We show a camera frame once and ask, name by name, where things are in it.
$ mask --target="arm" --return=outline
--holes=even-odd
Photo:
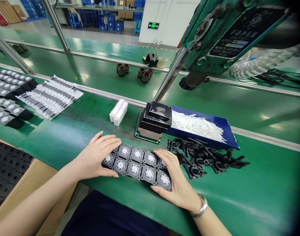
[[[151,188],[178,207],[197,214],[202,207],[202,200],[185,178],[177,156],[163,149],[154,152],[166,163],[172,180],[172,192],[160,186],[151,186]],[[203,215],[194,218],[194,221],[203,236],[231,235],[210,207]]]
[[[101,138],[99,132],[88,146],[69,164],[62,168],[42,187],[37,189],[0,222],[0,236],[35,235],[56,202],[76,182],[98,176],[118,177],[110,169],[103,168],[103,159],[121,144],[115,135]]]

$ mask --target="clear plastic tube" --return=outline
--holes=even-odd
[[[238,79],[254,77],[273,69],[279,63],[282,63],[299,53],[300,44],[287,49],[268,49],[252,61],[234,63],[229,69],[229,74],[231,77]]]

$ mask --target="cardboard box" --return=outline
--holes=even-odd
[[[19,5],[12,5],[12,7],[22,21],[27,20],[27,17],[25,16],[24,12],[22,11]]]
[[[8,1],[0,1],[0,12],[4,15],[9,24],[22,22]]]
[[[129,5],[135,5],[135,0],[127,0],[126,1],[126,7],[129,7]],[[133,11],[126,11],[126,19],[133,19],[134,18],[134,12]]]
[[[117,1],[117,6],[118,7],[125,7],[126,6],[126,0],[118,0]],[[118,12],[118,17],[125,19],[126,18],[126,12],[125,11],[119,11]]]

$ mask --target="blue plastic tray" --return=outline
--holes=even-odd
[[[219,142],[219,141],[216,141],[213,139],[205,138],[203,136],[192,134],[192,133],[182,131],[179,129],[175,129],[172,127],[169,128],[165,132],[166,134],[180,138],[180,139],[184,139],[184,140],[187,140],[187,138],[193,138],[193,139],[197,138],[203,142],[208,143],[208,146],[211,148],[214,148],[214,149],[234,148],[234,149],[240,150],[227,119],[200,113],[197,111],[187,110],[187,109],[176,107],[176,106],[172,106],[172,110],[177,111],[179,113],[183,113],[185,115],[196,114],[196,117],[202,117],[202,118],[205,118],[206,120],[214,123],[216,126],[223,129],[224,132],[223,132],[222,137],[226,140],[226,143],[222,143],[222,142]]]

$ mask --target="metal pole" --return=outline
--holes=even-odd
[[[0,37],[0,49],[13,60],[24,73],[30,75],[34,74],[31,68],[22,60],[21,56],[2,37]]]
[[[177,57],[174,59],[173,64],[166,75],[163,83],[161,84],[156,96],[154,97],[153,101],[160,102],[163,96],[165,95],[166,91],[169,89],[173,81],[175,80],[176,76],[181,71],[185,59],[188,56],[188,50],[185,47],[182,47]]]
[[[66,39],[65,39],[64,35],[62,34],[61,27],[60,27],[60,24],[59,24],[59,20],[57,18],[57,15],[56,15],[50,1],[49,0],[41,0],[41,1],[42,1],[43,5],[45,7],[45,10],[47,11],[47,14],[48,14],[48,16],[49,16],[49,18],[52,22],[52,25],[53,25],[56,33],[57,33],[57,36],[60,39],[62,46],[64,47],[64,51],[65,52],[71,52],[71,50],[68,47],[68,44],[66,42]]]

